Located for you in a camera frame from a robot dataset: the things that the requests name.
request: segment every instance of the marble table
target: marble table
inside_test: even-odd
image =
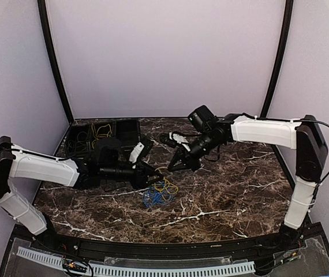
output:
[[[74,125],[102,120],[78,120]],[[153,167],[167,166],[174,149],[159,142],[163,132],[194,132],[186,118],[140,119],[141,133],[154,147],[146,157]],[[136,243],[191,243],[275,233],[292,190],[269,145],[234,143],[221,147],[217,163],[169,173],[179,187],[175,200],[147,208],[143,191],[103,181],[99,188],[75,190],[43,182],[35,206],[48,214],[59,234]],[[58,150],[64,156],[64,143]]]

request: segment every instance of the blue string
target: blue string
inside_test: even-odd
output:
[[[168,205],[175,199],[175,195],[169,194],[166,189],[164,189],[163,191],[160,192],[155,189],[155,186],[159,189],[163,189],[163,188],[165,188],[165,182],[161,182],[156,185],[151,185],[143,193],[143,196],[142,196],[143,203],[148,208],[153,207],[155,204]]]

